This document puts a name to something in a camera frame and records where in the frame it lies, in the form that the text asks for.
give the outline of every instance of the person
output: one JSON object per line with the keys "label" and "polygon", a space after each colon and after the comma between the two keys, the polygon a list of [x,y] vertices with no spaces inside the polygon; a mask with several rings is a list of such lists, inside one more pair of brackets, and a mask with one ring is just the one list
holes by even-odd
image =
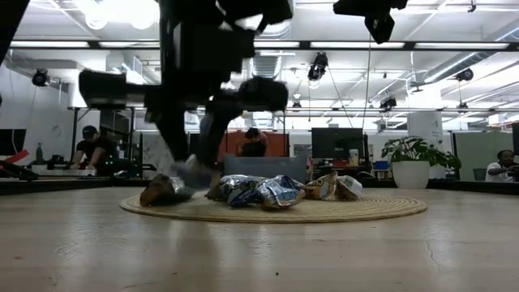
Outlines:
{"label": "person", "polygon": [[245,133],[247,140],[239,149],[241,157],[264,157],[267,152],[268,140],[267,136],[260,130],[252,127]]}
{"label": "person", "polygon": [[519,165],[513,162],[514,153],[512,150],[501,150],[497,153],[497,162],[492,162],[487,167],[486,182],[511,183],[515,182],[515,176],[509,175],[514,170],[519,169]]}
{"label": "person", "polygon": [[98,174],[104,169],[105,162],[109,156],[114,154],[114,147],[111,142],[101,137],[94,126],[83,128],[83,141],[79,142],[75,154],[72,157],[72,170],[80,168],[83,155],[87,157],[85,163],[86,170],[97,170]]}

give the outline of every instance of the ceiling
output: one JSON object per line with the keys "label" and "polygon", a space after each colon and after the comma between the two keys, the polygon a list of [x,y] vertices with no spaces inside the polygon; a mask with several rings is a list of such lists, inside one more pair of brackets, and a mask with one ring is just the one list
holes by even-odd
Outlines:
{"label": "ceiling", "polygon": [[[77,9],[78,0],[32,0],[15,36],[23,39],[97,39],[137,40],[159,37],[157,24],[148,29],[136,29],[128,22],[108,22],[102,29],[91,29],[85,16]],[[288,39],[297,41],[370,41],[363,19],[334,15],[329,0],[295,0],[294,18]],[[396,26],[392,41],[493,41],[495,32],[513,24],[519,27],[517,0],[478,0],[477,9],[468,13],[470,0],[409,0],[403,11],[392,11]],[[106,58],[105,51],[91,50],[25,50],[17,54],[28,59],[67,59],[88,67],[93,59]],[[148,79],[160,80],[159,52],[154,50],[124,51],[126,58],[137,56],[144,63]],[[315,51],[294,51],[282,59],[279,78],[287,83],[292,96],[301,94],[302,106],[329,107],[338,97],[349,106],[363,107],[366,100],[377,101],[377,93],[398,79],[409,78],[412,72],[425,72],[456,57],[458,52],[387,52],[387,51],[327,51],[329,70],[318,88],[310,88],[305,78],[308,64]],[[455,80],[440,81],[442,106],[455,107],[459,100],[481,96],[519,81],[518,52],[498,53],[471,67],[474,79],[458,84]],[[246,75],[234,75],[232,83],[239,86]],[[404,105],[411,94],[405,81],[392,86],[389,94]],[[491,107],[519,102],[519,87],[481,100],[477,107]]]}

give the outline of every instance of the round rug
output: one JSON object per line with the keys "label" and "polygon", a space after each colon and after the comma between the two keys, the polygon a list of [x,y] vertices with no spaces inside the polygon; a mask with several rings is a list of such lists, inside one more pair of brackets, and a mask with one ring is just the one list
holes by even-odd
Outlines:
{"label": "round rug", "polygon": [[265,211],[254,204],[231,208],[224,202],[208,200],[203,193],[170,206],[141,207],[138,196],[123,200],[120,206],[129,212],[156,217],[241,223],[363,221],[408,216],[427,210],[427,205],[420,200],[390,195],[363,196],[357,202],[303,200],[292,208],[275,211]]}

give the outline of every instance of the wooden floor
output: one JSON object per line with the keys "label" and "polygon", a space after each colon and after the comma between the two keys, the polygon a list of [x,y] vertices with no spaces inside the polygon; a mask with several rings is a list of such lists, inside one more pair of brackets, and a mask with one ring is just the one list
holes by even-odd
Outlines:
{"label": "wooden floor", "polygon": [[519,196],[365,191],[429,210],[246,225],[122,211],[139,188],[0,196],[0,291],[519,291]]}

